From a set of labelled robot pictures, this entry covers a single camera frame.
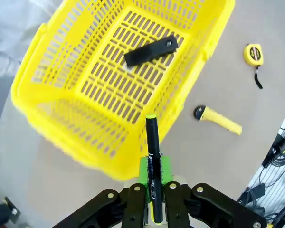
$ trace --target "basket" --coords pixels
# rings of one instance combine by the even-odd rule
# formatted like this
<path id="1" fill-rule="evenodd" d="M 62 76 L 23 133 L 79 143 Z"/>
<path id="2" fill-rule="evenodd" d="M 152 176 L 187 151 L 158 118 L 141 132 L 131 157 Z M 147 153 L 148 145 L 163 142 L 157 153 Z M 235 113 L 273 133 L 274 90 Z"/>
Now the basket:
<path id="1" fill-rule="evenodd" d="M 212 55 L 234 0 L 65 0 L 38 29 L 12 85 L 36 130 L 87 167 L 124 181 L 160 141 Z M 128 68 L 124 54 L 174 35 L 173 54 Z"/>

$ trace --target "table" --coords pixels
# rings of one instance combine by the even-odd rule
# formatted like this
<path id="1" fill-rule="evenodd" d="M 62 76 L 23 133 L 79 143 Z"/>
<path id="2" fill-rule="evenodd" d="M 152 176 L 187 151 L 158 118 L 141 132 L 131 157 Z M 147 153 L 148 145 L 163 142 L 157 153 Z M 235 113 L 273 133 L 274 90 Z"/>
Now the table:
<path id="1" fill-rule="evenodd" d="M 263 90 L 254 82 L 254 69 L 243 60 L 244 46 L 254 42 L 264 52 L 265 64 L 259 70 Z M 192 113 L 200 104 L 242 125 L 242 135 L 194 120 Z M 238 0 L 161 151 L 171 157 L 173 173 L 185 177 L 190 186 L 206 182 L 237 199 L 284 115 L 285 1 Z M 8 97 L 0 120 L 0 192 L 22 211 L 22 220 L 34 228 L 51 227 L 103 189 L 122 187 L 39 136 Z"/>

